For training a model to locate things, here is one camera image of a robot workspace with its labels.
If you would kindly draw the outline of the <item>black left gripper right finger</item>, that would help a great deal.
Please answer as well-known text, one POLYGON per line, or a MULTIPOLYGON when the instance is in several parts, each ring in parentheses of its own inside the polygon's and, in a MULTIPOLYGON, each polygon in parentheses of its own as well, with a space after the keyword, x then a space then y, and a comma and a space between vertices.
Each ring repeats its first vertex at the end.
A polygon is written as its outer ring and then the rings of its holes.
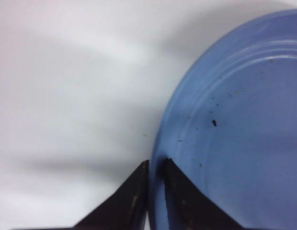
POLYGON ((183 172, 163 164, 176 230, 297 230, 297 163, 222 158, 183 172))

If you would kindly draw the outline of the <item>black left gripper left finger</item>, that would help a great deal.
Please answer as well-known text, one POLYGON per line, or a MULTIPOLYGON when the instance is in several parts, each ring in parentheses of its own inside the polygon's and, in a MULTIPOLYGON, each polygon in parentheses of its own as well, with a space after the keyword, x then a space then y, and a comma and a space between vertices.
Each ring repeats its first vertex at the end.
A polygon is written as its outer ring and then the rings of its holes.
POLYGON ((52 230, 143 230, 148 208, 149 161, 143 161, 118 189, 71 227, 52 230))

